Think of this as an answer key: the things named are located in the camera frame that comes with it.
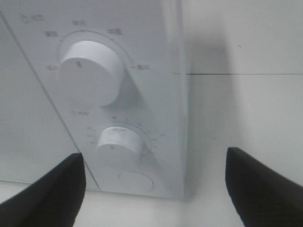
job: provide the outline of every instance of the white wall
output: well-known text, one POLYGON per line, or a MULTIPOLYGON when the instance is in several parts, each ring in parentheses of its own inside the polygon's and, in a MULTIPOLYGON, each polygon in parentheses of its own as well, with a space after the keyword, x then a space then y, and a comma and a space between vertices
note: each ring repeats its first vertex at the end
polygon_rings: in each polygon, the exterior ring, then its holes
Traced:
MULTIPOLYGON (((87 191, 75 227, 242 227, 224 182, 230 146, 303 185, 303 77, 290 75, 303 72, 303 3, 186 4, 192 20, 186 18, 192 26, 189 72, 198 74, 190 75, 187 198, 87 191)), ((0 199, 23 187, 1 182, 0 199)))

